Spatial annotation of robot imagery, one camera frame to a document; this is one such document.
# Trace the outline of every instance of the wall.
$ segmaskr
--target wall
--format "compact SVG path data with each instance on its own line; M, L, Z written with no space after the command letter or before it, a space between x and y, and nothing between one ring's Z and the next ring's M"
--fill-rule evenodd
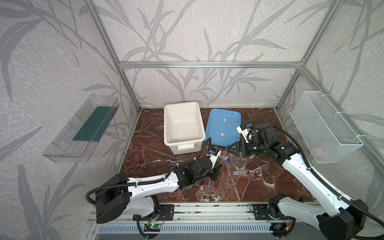
M305 66L381 153L384 153L383 5L384 1L345 1ZM301 93L308 90L313 88L301 76L279 110L288 130L298 138L300 134L289 113ZM361 198L371 213L384 219L384 176L362 149L337 163L313 164L336 187L354 199ZM383 233L382 228L368 219L360 235L379 233Z
M1 1L0 239L78 239L137 112L82 1ZM88 163L42 156L89 94L121 104Z
M299 61L331 4L331 0L94 2L120 61ZM143 107L183 101L273 107L292 72L126 69Z

